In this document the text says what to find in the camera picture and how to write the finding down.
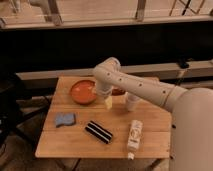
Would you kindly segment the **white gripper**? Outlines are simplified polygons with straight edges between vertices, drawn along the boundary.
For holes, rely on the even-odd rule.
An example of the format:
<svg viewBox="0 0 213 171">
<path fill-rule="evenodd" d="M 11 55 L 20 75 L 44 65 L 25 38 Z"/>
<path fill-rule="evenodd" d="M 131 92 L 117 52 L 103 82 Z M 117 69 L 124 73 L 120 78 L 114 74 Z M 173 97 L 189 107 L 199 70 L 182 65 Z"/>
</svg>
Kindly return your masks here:
<svg viewBox="0 0 213 171">
<path fill-rule="evenodd" d="M 112 102 L 112 96 L 110 96 L 110 95 L 112 93 L 113 86 L 111 84 L 108 84 L 108 83 L 105 83 L 105 82 L 97 80 L 96 84 L 95 84 L 95 87 L 96 87 L 96 93 L 98 95 L 106 98 L 105 99 L 106 108 L 108 110 L 111 109 L 113 102 Z"/>
</svg>

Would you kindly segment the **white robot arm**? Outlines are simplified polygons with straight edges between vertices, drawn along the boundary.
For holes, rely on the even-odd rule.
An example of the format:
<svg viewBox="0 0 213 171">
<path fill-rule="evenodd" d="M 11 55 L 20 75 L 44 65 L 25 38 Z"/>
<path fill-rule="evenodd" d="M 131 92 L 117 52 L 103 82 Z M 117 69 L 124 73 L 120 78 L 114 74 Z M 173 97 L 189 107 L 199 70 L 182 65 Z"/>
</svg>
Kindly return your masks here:
<svg viewBox="0 0 213 171">
<path fill-rule="evenodd" d="M 128 75 L 118 59 L 95 66 L 96 92 L 104 97 L 117 86 L 172 115 L 169 171 L 213 171 L 213 90 Z"/>
</svg>

